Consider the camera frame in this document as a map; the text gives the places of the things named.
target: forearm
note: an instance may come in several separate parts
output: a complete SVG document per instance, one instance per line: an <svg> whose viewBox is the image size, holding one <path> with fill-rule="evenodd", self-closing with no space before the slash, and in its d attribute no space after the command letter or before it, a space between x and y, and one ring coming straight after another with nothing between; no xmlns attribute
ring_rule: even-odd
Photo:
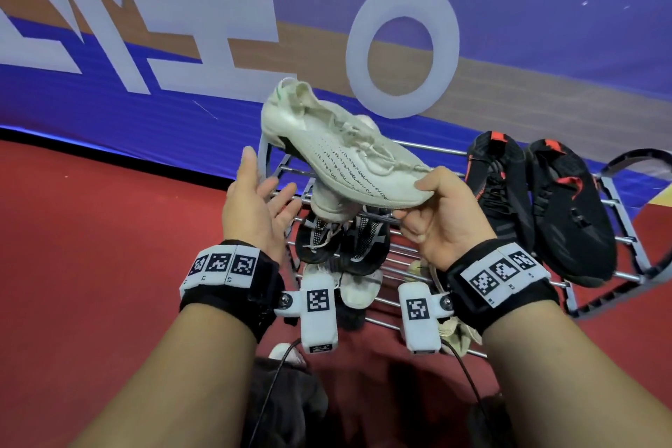
<svg viewBox="0 0 672 448"><path fill-rule="evenodd" d="M672 414L551 301L502 317L483 335L524 446L667 447Z"/></svg>
<svg viewBox="0 0 672 448"><path fill-rule="evenodd" d="M238 319L187 306L73 446L237 446L255 348Z"/></svg>

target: cable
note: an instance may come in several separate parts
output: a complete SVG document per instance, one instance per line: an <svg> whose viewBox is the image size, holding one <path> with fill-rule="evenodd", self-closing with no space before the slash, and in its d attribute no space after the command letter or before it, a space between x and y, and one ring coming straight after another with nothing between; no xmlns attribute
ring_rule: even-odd
<svg viewBox="0 0 672 448"><path fill-rule="evenodd" d="M287 359L287 356L290 355L290 352L292 351L292 349L300 343L301 343L301 339L300 338L296 339L287 348L285 353L282 355L282 358L280 358L280 363L278 363L278 370L276 370L275 373L273 374L273 380L271 381L271 385L268 387L268 392L266 393L266 398L264 398L264 403L261 405L261 410L259 410L259 418L257 418L257 422L254 424L254 429L252 430L252 435L250 436L250 442L247 445L247 448L252 447L252 443L254 442L254 438L257 435L257 430L259 429L259 425L261 424L261 419L264 417L264 411L266 410L266 405L268 405L268 400L271 398L271 392L273 391L273 386L275 386L275 381L278 380L278 376L280 375L280 370L282 369L282 365L285 363L285 360Z"/></svg>
<svg viewBox="0 0 672 448"><path fill-rule="evenodd" d="M448 343L448 341L441 340L443 345L446 345L452 352L455 358L458 359L458 362L460 363L460 367L462 367L462 371L464 372L464 375L466 376L467 381L469 381L469 384L471 385L471 389L474 392L474 395L476 396L476 402L478 403L478 407L480 408L481 412L483 413L483 418L485 419L485 426L488 428L490 431L490 435L492 436L492 439L497 443L498 445L501 446L501 440L499 439L499 436L495 432L495 427L492 426L492 423L490 422L490 418L488 417L488 414L485 412L485 407L483 406L483 401L481 400L481 395L478 393L478 390L476 389L476 385L474 384L473 379L471 378L471 375L469 374L469 370L466 369L466 366L464 365L464 361L462 361L462 358L458 354L458 352L455 350L455 348Z"/></svg>

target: person's right hand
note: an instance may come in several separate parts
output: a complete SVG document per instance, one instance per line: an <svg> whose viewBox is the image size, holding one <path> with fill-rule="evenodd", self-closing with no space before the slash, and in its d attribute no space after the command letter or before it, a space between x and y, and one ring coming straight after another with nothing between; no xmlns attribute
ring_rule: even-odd
<svg viewBox="0 0 672 448"><path fill-rule="evenodd" d="M446 167L435 168L415 187L434 196L393 215L401 220L401 233L417 243L420 255L437 269L446 271L475 245L496 238L471 189Z"/></svg>

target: letter o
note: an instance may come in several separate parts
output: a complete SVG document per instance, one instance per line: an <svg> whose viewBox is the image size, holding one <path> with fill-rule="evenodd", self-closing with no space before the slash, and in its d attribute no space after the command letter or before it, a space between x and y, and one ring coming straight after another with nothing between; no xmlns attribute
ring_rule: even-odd
<svg viewBox="0 0 672 448"><path fill-rule="evenodd" d="M432 69L423 84L401 96L382 92L369 75L369 48L383 24L406 16L425 26L432 38ZM458 19L448 0L366 0L357 12L345 50L350 88L371 112L400 119L427 110L443 95L460 55Z"/></svg>

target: black sneaker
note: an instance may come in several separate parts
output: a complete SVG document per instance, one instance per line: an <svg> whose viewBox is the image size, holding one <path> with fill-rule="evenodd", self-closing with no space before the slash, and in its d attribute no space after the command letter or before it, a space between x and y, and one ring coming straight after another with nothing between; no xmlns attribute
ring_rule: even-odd
<svg viewBox="0 0 672 448"><path fill-rule="evenodd" d="M588 166L555 140L537 140L525 153L537 255L562 278L599 287L616 270L616 239Z"/></svg>
<svg viewBox="0 0 672 448"><path fill-rule="evenodd" d="M384 216L390 211L364 207L367 213ZM364 216L355 217L341 240L341 269L359 276L373 274L390 252L390 225Z"/></svg>
<svg viewBox="0 0 672 448"><path fill-rule="evenodd" d="M486 131L469 146L467 156L464 180L497 237L516 240L531 252L534 225L523 149L504 133Z"/></svg>
<svg viewBox="0 0 672 448"><path fill-rule="evenodd" d="M342 229L338 223L325 222L310 211L296 232L296 256L308 264L325 262L338 251Z"/></svg>

